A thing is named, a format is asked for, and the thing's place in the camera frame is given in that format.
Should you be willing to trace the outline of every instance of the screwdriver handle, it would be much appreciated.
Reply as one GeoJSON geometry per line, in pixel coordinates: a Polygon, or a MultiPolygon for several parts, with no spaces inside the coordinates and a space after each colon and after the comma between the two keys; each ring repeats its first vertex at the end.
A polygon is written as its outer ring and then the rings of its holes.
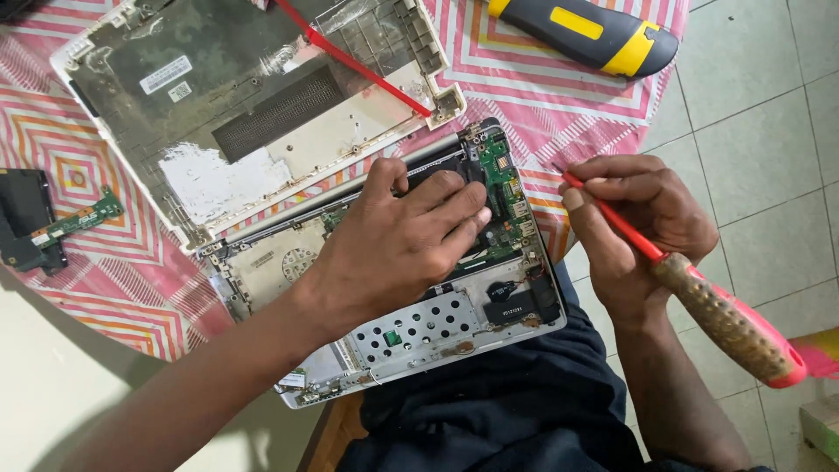
{"type": "Polygon", "coordinates": [[[661,71],[679,49],[657,24],[588,0],[489,0],[489,14],[569,59],[630,79],[661,71]]]}
{"type": "Polygon", "coordinates": [[[801,382],[801,356],[775,328],[735,296],[715,286],[684,255],[668,254],[653,267],[709,338],[749,374],[773,388],[801,382]]]}

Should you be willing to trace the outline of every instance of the tablecloth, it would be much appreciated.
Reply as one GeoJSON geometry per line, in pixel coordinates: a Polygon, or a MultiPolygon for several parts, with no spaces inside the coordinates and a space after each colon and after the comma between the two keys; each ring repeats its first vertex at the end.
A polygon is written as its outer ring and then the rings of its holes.
{"type": "MultiPolygon", "coordinates": [[[[551,161],[634,153],[670,78],[672,65],[642,81],[589,71],[487,15],[477,0],[424,0],[468,110],[455,122],[385,149],[282,205],[290,207],[367,171],[382,156],[400,156],[487,117],[500,119],[554,260],[565,253],[569,225],[551,161]]],[[[688,0],[596,0],[663,25],[681,38],[688,0]]],[[[109,185],[126,212],[63,239],[70,266],[55,277],[18,274],[68,315],[148,355],[175,360],[233,325],[203,272],[178,249],[116,155],[50,68],[49,57],[82,32],[114,0],[51,0],[0,27],[0,167],[37,168],[50,179],[59,218],[99,199],[109,185]]]]}

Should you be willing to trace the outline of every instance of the person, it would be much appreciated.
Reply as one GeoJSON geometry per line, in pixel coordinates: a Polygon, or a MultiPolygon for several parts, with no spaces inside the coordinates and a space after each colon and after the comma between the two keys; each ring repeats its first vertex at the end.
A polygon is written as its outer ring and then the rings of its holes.
{"type": "MultiPolygon", "coordinates": [[[[626,386],[606,363],[564,266],[568,323],[537,338],[365,391],[339,470],[748,469],[748,451],[667,318],[671,294],[603,219],[610,201],[664,251],[694,264],[719,236],[679,177],[650,155],[598,156],[563,185],[591,284],[614,326],[644,464],[623,424],[626,386]]],[[[110,412],[65,471],[173,470],[320,346],[408,306],[454,269],[490,218],[486,190],[441,171],[405,197],[400,160],[377,160],[361,196],[294,285],[261,312],[167,366],[110,412]]]]}

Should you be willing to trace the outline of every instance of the label sticker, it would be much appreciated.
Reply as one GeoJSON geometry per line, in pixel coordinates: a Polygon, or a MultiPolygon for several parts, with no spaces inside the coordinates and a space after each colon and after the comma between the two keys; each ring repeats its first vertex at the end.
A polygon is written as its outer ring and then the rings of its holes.
{"type": "Polygon", "coordinates": [[[50,236],[47,233],[41,234],[40,236],[35,236],[32,238],[32,244],[36,246],[40,246],[43,243],[46,243],[50,240],[50,236]]]}
{"type": "Polygon", "coordinates": [[[289,387],[303,388],[306,386],[306,376],[303,374],[288,374],[277,383],[289,387]]]}
{"type": "Polygon", "coordinates": [[[180,84],[176,85],[175,88],[169,91],[169,97],[172,98],[172,102],[177,103],[181,98],[186,97],[191,93],[192,89],[190,88],[190,84],[186,83],[186,81],[182,81],[180,84]]]}
{"type": "Polygon", "coordinates": [[[190,60],[182,55],[178,59],[173,60],[162,69],[156,71],[151,76],[148,76],[140,81],[140,86],[146,95],[151,95],[152,92],[160,89],[169,82],[183,76],[185,73],[192,70],[190,60]]]}

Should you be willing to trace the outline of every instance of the dark pants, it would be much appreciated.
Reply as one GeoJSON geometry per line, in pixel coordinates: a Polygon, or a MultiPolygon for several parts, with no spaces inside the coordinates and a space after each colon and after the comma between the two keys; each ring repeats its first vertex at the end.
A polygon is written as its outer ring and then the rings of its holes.
{"type": "Polygon", "coordinates": [[[338,469],[641,469],[623,425],[626,386],[564,264],[555,270],[565,328],[366,390],[370,435],[349,445],[338,469]]]}

